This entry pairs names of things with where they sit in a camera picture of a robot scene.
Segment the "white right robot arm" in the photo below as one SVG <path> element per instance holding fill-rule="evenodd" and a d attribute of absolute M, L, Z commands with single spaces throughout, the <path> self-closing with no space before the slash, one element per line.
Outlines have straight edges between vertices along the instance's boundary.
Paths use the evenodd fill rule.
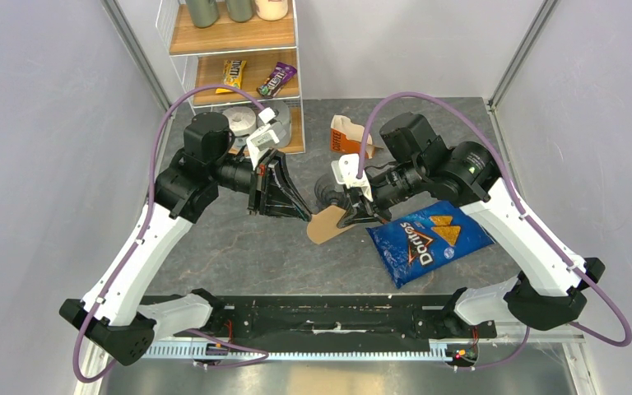
<path fill-rule="evenodd" d="M 339 226 L 385 221 L 392 206 L 427 192 L 473 219 L 519 265 L 519 274 L 507 281 L 457 290 L 442 314 L 448 334 L 461 337 L 491 320 L 547 331 L 579 317 L 587 303 L 584 291 L 604 273 L 603 262 L 573 253 L 533 220 L 482 144 L 446 146 L 428 120 L 413 113 L 389 120 L 380 136 L 395 161 L 390 170 L 362 173 L 357 154 L 331 164 L 346 199 Z"/>

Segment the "brown paper coffee filter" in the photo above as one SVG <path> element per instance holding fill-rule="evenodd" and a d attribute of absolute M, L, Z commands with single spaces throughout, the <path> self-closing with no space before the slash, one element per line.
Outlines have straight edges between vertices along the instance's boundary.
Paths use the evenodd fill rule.
<path fill-rule="evenodd" d="M 331 205 L 318 214 L 312 215 L 312 219 L 306 228 L 307 236 L 313 243 L 323 244 L 348 231 L 354 227 L 354 225 L 348 225 L 342 228 L 337 226 L 345 214 L 346 211 L 344 209 Z"/>

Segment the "orange coffee filter package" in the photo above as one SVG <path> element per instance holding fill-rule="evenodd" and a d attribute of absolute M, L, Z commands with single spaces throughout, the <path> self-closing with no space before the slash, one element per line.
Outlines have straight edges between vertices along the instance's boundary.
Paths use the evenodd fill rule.
<path fill-rule="evenodd" d="M 329 148 L 340 154 L 358 154 L 365 127 L 347 116 L 336 114 L 330 124 Z"/>

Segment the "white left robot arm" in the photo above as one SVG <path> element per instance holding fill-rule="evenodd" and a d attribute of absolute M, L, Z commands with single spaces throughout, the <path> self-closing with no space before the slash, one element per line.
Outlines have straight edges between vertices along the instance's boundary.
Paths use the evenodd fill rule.
<path fill-rule="evenodd" d="M 312 212 L 278 148 L 285 126 L 274 109 L 258 117 L 261 126 L 233 153 L 235 136 L 224 114 L 195 116 L 114 262 L 84 297 L 63 302 L 60 315 L 121 365 L 135 363 L 154 341 L 176 333 L 198 329 L 211 337 L 223 330 L 221 301 L 204 290 L 159 304 L 142 301 L 161 264 L 221 188 L 245 194 L 252 215 L 310 221 Z"/>

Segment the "black coffee dripper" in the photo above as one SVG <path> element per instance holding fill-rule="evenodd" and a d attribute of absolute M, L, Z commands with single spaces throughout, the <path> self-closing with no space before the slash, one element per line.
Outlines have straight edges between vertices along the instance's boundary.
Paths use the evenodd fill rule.
<path fill-rule="evenodd" d="M 318 178 L 314 185 L 314 196 L 320 211 L 336 206 L 341 209 L 347 207 L 347 197 L 343 188 L 337 183 L 333 174 L 324 174 Z"/>

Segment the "white wire wooden shelf rack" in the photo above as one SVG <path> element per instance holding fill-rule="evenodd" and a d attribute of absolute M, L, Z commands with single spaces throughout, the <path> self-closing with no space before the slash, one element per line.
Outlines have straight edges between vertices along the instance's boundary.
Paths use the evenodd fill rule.
<path fill-rule="evenodd" d="M 301 69 L 295 3 L 286 2 L 288 11 L 279 20 L 267 21 L 254 15 L 242 22 L 230 17 L 224 2 L 216 5 L 216 20 L 208 27 L 197 27 L 185 2 L 160 3 L 156 29 L 171 60 L 180 63 L 183 89 L 212 87 L 197 93 L 190 100 L 191 105 L 195 109 L 223 110 L 251 104 L 233 91 L 218 91 L 214 87 L 217 84 L 235 85 L 265 105 L 281 101 L 291 110 L 290 140 L 282 150 L 286 154 L 304 153 L 300 73 L 282 82 L 276 92 L 264 93 L 281 77 L 278 67 Z"/>

